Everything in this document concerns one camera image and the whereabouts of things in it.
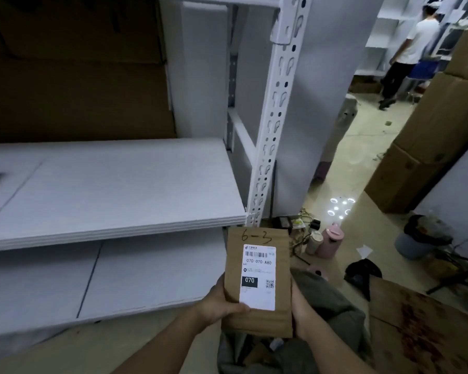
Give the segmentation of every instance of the small cardboard parcel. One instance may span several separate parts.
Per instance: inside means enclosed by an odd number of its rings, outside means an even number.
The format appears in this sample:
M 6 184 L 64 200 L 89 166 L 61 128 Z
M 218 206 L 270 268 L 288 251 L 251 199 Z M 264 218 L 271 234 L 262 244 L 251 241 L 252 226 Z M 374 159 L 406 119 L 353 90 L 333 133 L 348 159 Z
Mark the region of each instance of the small cardboard parcel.
M 287 230 L 231 227 L 227 240 L 225 293 L 251 310 L 222 321 L 225 331 L 291 338 L 291 274 Z

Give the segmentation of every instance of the pink jug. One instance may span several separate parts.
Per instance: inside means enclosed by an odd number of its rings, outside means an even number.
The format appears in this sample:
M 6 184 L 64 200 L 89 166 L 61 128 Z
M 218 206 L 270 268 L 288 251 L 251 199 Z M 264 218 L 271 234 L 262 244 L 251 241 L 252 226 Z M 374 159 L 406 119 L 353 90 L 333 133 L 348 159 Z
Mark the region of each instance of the pink jug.
M 333 223 L 322 232 L 324 241 L 315 252 L 317 257 L 331 259 L 341 245 L 345 234 L 337 223 Z

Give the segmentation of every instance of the blue chair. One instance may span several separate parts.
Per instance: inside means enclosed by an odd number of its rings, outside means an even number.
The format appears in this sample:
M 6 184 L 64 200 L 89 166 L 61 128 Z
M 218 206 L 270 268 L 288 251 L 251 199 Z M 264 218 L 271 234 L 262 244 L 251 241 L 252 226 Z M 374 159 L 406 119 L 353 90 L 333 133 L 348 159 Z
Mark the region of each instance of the blue chair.
M 411 90 L 407 92 L 407 97 L 412 97 L 412 103 L 414 103 L 415 96 L 421 96 L 421 94 L 416 93 L 414 90 L 418 86 L 420 81 L 427 81 L 433 79 L 435 74 L 438 72 L 440 60 L 434 59 L 421 59 L 418 64 L 416 64 L 407 79 L 414 81 L 414 85 Z

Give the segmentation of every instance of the hand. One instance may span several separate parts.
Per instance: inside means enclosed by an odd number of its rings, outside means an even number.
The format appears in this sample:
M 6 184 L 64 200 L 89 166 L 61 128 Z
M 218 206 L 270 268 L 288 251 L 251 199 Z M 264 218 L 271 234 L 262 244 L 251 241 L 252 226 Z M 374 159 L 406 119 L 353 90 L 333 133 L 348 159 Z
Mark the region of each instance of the hand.
M 193 307 L 198 312 L 200 322 L 203 323 L 204 328 L 227 315 L 250 310 L 244 303 L 231 303 L 225 300 L 224 274 L 218 278 L 217 283 L 210 289 L 210 292 Z
M 293 277 L 291 278 L 291 311 L 296 325 L 296 335 L 308 342 L 307 332 L 312 330 L 312 324 L 324 321 L 307 302 L 303 294 L 298 289 Z

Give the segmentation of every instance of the black shoe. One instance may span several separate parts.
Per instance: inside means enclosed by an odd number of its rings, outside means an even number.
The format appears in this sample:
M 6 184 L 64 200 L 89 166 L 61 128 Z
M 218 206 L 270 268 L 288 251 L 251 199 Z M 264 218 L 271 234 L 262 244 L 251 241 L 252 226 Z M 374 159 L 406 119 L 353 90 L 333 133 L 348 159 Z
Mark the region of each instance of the black shoe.
M 389 99 L 385 99 L 385 100 L 382 100 L 380 102 L 380 106 L 379 106 L 379 109 L 380 110 L 385 110 L 386 108 L 389 108 L 390 105 L 393 105 L 394 103 L 396 103 L 397 101 L 393 98 L 389 98 Z

